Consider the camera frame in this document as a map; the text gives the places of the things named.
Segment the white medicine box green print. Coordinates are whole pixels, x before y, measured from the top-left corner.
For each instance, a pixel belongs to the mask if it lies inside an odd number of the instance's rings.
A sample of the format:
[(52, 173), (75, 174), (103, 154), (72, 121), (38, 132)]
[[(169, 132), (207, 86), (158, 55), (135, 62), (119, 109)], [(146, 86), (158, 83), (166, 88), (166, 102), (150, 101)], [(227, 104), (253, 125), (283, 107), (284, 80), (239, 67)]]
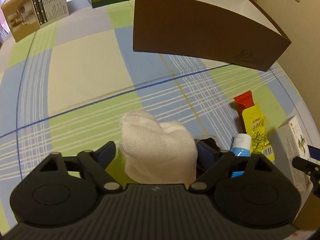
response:
[(304, 192), (310, 185), (310, 180), (302, 171), (292, 165), (295, 157), (310, 160), (306, 136), (300, 126), (298, 116), (287, 119), (277, 128), (274, 142), (276, 165), (281, 172), (295, 185), (299, 192)]

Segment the white blue-label tube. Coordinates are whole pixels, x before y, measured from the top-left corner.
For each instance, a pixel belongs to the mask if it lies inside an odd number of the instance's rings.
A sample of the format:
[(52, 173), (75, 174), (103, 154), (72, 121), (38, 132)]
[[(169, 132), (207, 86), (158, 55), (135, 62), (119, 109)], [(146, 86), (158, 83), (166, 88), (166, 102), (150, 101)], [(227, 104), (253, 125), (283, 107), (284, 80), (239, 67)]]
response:
[(234, 137), (231, 152), (237, 157), (249, 157), (251, 155), (252, 138), (248, 134), (240, 133)]

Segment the yellow sachet packet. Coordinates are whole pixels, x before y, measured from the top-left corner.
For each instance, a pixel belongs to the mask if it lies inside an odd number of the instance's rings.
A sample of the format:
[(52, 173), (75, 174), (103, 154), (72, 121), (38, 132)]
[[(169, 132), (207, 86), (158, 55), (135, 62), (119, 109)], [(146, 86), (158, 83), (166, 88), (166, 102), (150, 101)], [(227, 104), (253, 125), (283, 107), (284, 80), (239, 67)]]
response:
[(259, 105), (242, 111), (246, 133), (251, 136), (251, 153), (262, 153), (269, 161), (275, 161), (274, 150), (267, 138), (267, 119)]

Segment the white gauze roll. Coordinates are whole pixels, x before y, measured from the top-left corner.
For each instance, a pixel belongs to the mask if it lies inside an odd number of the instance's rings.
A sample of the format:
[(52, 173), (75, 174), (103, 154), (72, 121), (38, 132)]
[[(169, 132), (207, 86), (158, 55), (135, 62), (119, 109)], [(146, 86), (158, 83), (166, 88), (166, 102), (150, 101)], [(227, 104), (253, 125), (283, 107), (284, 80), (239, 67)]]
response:
[(145, 110), (119, 120), (119, 149), (125, 173), (140, 184), (184, 184), (196, 179), (197, 149), (193, 136), (178, 121), (158, 122)]

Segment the red snack packet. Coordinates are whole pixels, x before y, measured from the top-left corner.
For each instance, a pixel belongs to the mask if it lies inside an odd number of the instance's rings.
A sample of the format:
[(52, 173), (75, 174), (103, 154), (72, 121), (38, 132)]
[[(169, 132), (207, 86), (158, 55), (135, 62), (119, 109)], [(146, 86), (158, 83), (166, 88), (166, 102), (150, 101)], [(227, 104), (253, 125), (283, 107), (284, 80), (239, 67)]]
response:
[(236, 110), (238, 112), (241, 124), (243, 126), (243, 130), (245, 131), (245, 123), (244, 123), (244, 119), (242, 116), (242, 113), (245, 109), (248, 109), (250, 107), (253, 107), (255, 105), (254, 100), (253, 100), (253, 95), (252, 95), (252, 91), (248, 90), (236, 97), (233, 98), (235, 105), (236, 105)]

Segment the brown cardboard storage box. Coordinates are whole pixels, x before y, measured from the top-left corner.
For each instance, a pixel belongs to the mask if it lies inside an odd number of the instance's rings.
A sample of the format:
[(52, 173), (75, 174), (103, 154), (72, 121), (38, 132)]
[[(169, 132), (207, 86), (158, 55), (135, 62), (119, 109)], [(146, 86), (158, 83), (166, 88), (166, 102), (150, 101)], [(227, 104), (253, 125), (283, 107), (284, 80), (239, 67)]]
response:
[(135, 0), (134, 51), (268, 70), (291, 44), (253, 0)]

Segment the beige white product carton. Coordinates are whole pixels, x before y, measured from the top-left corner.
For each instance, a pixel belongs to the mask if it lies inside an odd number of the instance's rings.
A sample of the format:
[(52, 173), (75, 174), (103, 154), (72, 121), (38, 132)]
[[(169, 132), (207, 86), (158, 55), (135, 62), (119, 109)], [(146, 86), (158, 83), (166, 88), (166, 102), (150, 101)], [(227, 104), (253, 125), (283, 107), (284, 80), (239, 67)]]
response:
[(1, 10), (16, 42), (69, 15), (66, 0), (5, 0)]

